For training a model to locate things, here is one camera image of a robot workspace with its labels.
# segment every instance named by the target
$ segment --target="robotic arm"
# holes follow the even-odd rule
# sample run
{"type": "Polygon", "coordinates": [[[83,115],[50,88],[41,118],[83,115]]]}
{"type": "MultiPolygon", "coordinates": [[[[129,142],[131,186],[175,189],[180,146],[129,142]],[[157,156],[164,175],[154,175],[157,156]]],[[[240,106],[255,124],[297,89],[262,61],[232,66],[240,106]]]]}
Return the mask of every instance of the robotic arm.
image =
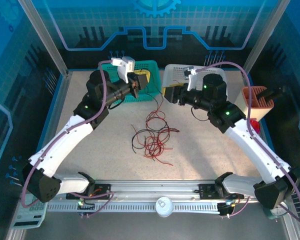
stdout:
{"type": "Polygon", "coordinates": [[[273,209],[291,195],[293,186],[280,169],[282,167],[296,185],[300,182],[300,170],[291,168],[288,163],[277,156],[268,145],[252,130],[251,137],[244,113],[227,101],[227,84],[218,74],[208,74],[203,78],[203,87],[196,87],[196,75],[193,69],[184,71],[188,83],[166,87],[164,97],[171,103],[183,106],[191,105],[194,109],[207,111],[209,121],[223,134],[230,137],[244,151],[256,166],[261,177],[238,176],[227,172],[215,181],[219,194],[231,193],[256,197],[268,209],[273,209]],[[280,163],[280,167],[270,158],[265,149],[280,163]]]}
{"type": "MultiPolygon", "coordinates": [[[[109,74],[103,71],[106,81],[106,107],[111,106],[116,101],[121,101],[118,103],[121,104],[128,94],[137,98],[138,92],[144,89],[149,82],[149,71],[134,71],[135,61],[132,58],[113,58],[111,63],[118,66],[120,79],[111,82],[109,74]]],[[[18,163],[18,175],[22,185],[25,185],[28,175],[31,175],[27,190],[42,203],[50,201],[57,194],[81,193],[84,196],[89,196],[94,191],[94,179],[84,172],[68,176],[55,174],[66,156],[109,114],[108,108],[105,107],[97,118],[90,121],[102,108],[105,86],[100,70],[94,71],[90,75],[86,87],[87,94],[73,111],[74,115],[70,117],[62,130],[43,149],[32,155],[28,161],[18,163]]]]}

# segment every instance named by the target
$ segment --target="red wire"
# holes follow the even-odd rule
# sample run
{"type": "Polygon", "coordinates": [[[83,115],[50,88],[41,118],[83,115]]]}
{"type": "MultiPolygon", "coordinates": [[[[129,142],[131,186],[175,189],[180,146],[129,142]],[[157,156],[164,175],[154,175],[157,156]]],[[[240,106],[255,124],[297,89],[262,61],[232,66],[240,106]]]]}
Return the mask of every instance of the red wire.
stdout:
{"type": "Polygon", "coordinates": [[[136,130],[136,128],[132,125],[134,131],[135,131],[135,136],[137,138],[137,142],[140,144],[140,146],[142,148],[144,148],[144,157],[147,159],[152,159],[152,160],[157,160],[159,163],[161,164],[166,164],[166,165],[170,165],[173,166],[171,163],[168,162],[163,162],[161,160],[158,159],[158,157],[165,151],[165,150],[172,150],[172,148],[166,148],[166,142],[169,140],[170,137],[170,132],[175,132],[175,133],[179,133],[179,130],[176,128],[170,128],[168,123],[166,122],[166,114],[160,110],[163,102],[164,102],[164,98],[162,97],[162,101],[161,103],[158,105],[156,110],[153,110],[152,112],[150,112],[146,118],[145,118],[145,131],[143,132],[148,132],[150,134],[150,136],[144,136],[144,143],[142,143],[139,139],[139,134],[141,132],[138,132],[136,130]],[[151,120],[161,120],[162,122],[165,123],[164,127],[160,130],[154,130],[151,129],[149,127],[149,122],[151,120]]]}

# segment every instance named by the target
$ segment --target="white round cap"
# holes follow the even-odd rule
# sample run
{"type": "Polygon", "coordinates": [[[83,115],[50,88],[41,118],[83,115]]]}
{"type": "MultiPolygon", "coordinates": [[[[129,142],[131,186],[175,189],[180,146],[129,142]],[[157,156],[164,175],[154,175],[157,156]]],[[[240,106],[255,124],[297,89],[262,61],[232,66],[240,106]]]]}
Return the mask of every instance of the white round cap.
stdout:
{"type": "Polygon", "coordinates": [[[166,218],[174,211],[174,204],[168,197],[160,197],[155,203],[155,210],[160,217],[166,218]]]}

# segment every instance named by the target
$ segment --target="tangled wires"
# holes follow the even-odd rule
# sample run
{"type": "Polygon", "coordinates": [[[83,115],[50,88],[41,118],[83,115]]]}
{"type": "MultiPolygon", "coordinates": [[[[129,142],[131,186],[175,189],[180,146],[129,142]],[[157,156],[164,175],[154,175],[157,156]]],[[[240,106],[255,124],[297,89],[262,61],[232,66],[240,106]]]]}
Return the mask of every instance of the tangled wires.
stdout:
{"type": "Polygon", "coordinates": [[[153,161],[157,160],[159,163],[173,166],[171,163],[163,162],[163,161],[159,160],[158,157],[164,152],[164,150],[172,150],[172,148],[166,148],[166,143],[170,138],[170,133],[171,132],[179,133],[179,130],[176,128],[169,127],[169,125],[166,121],[166,114],[160,110],[160,108],[164,102],[164,97],[163,97],[162,93],[161,93],[162,100],[161,100],[160,104],[153,96],[151,96],[148,93],[146,93],[146,94],[155,100],[155,102],[157,104],[157,108],[156,108],[156,110],[153,110],[152,112],[150,112],[149,115],[146,117],[145,129],[141,129],[141,130],[137,131],[135,129],[135,127],[132,125],[132,127],[135,131],[135,135],[132,137],[132,140],[131,140],[132,150],[136,154],[137,153],[136,149],[144,149],[143,156],[145,158],[152,159],[153,161]],[[164,124],[164,126],[160,129],[154,129],[153,127],[150,127],[150,122],[154,122],[155,120],[157,120],[156,121],[157,123],[158,123],[158,120],[161,121],[164,124]],[[147,133],[146,135],[144,135],[143,141],[139,137],[139,135],[142,133],[147,133]]]}

